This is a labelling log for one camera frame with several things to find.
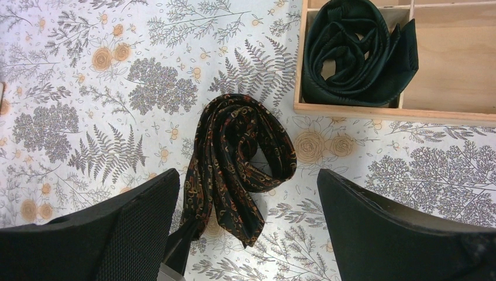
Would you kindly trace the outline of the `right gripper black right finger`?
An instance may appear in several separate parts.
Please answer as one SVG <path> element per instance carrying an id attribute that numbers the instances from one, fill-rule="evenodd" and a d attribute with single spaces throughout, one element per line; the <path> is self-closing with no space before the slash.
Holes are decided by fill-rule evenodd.
<path id="1" fill-rule="evenodd" d="M 317 186 L 343 280 L 494 280 L 495 229 L 425 214 L 328 169 Z"/>

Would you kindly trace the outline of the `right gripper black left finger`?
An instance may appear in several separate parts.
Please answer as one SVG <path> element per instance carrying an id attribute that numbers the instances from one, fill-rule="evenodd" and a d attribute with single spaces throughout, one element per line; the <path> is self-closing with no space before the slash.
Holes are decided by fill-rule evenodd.
<path id="1" fill-rule="evenodd" d="M 2 280 L 155 280 L 180 178 L 151 180 L 43 225 L 1 229 Z"/>

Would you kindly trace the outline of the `black gold patterned tie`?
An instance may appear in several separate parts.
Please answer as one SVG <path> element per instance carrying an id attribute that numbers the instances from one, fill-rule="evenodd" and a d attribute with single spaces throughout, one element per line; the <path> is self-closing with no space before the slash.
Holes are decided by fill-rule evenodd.
<path id="1" fill-rule="evenodd" d="M 265 220 L 252 193 L 280 186 L 296 168 L 291 138 L 262 103 L 243 94 L 216 97 L 198 121 L 181 224 L 168 238 L 164 264 L 184 274 L 190 245 L 212 216 L 243 246 L 253 246 Z"/>

